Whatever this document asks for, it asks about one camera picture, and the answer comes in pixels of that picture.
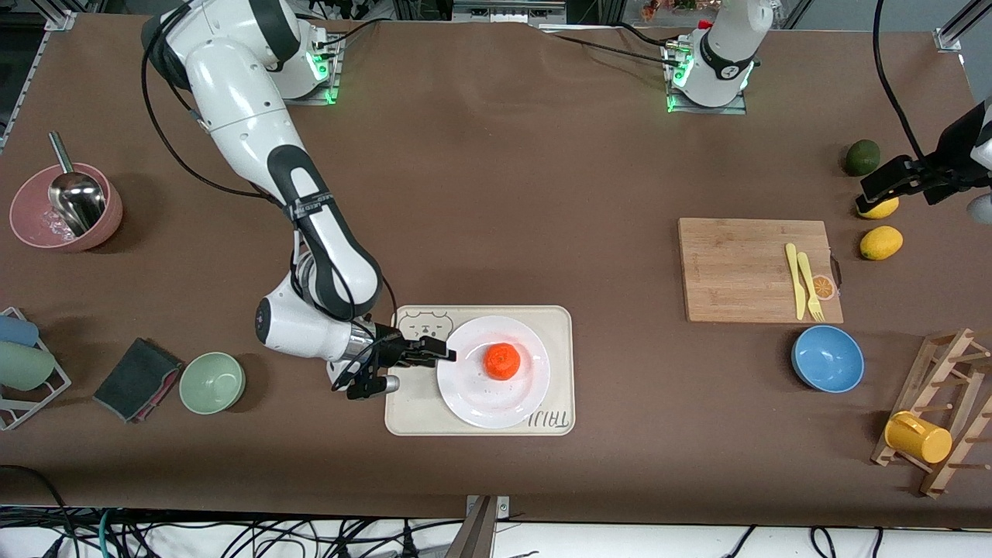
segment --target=orange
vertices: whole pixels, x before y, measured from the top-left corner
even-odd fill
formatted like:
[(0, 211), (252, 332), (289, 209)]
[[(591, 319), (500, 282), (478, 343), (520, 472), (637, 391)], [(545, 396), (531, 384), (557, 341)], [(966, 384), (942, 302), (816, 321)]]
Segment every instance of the orange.
[(498, 380), (510, 379), (520, 369), (520, 353), (508, 343), (497, 343), (486, 350), (482, 364), (489, 377)]
[(833, 280), (826, 275), (816, 275), (812, 278), (812, 288), (816, 292), (819, 300), (830, 300), (837, 294), (837, 288), (833, 286)]

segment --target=cartoon cat drawing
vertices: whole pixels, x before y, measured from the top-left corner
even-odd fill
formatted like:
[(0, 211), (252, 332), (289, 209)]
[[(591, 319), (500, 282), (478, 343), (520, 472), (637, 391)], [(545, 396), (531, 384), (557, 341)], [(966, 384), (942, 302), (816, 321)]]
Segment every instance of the cartoon cat drawing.
[(397, 328), (408, 340), (417, 340), (422, 336), (446, 340), (454, 329), (454, 322), (447, 312), (404, 312)]

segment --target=lemon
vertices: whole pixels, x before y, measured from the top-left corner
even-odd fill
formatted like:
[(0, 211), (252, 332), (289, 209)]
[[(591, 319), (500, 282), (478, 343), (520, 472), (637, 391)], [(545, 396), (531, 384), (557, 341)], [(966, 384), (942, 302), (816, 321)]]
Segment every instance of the lemon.
[(868, 211), (867, 213), (862, 213), (861, 211), (859, 211), (858, 215), (866, 219), (881, 219), (896, 212), (896, 209), (898, 207), (899, 207), (899, 198), (892, 198), (891, 200), (885, 200), (884, 202), (881, 202), (877, 206), (874, 206), (872, 210)]
[(903, 247), (903, 234), (883, 225), (868, 231), (861, 239), (861, 255), (866, 259), (885, 259)]
[(858, 140), (847, 150), (844, 157), (844, 172), (852, 177), (861, 177), (878, 168), (882, 150), (871, 140)]

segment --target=blue bowl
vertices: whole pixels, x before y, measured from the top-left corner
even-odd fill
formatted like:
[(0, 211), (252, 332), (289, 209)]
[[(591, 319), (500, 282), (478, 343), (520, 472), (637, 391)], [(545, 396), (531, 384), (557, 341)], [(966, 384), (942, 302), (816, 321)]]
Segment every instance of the blue bowl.
[(793, 368), (803, 381), (820, 391), (853, 389), (865, 371), (861, 347), (834, 326), (813, 326), (793, 346)]

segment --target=white plate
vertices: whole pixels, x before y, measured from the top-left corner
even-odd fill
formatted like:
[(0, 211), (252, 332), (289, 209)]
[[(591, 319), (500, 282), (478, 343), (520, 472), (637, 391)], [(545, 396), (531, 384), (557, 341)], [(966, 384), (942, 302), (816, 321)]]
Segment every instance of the white plate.
[[(520, 370), (508, 380), (486, 374), (482, 358), (498, 343), (520, 353)], [(548, 350), (533, 330), (505, 316), (465, 322), (447, 339), (458, 360), (437, 363), (437, 387), (451, 412), (479, 428), (508, 428), (520, 423), (544, 401), (551, 382)]]

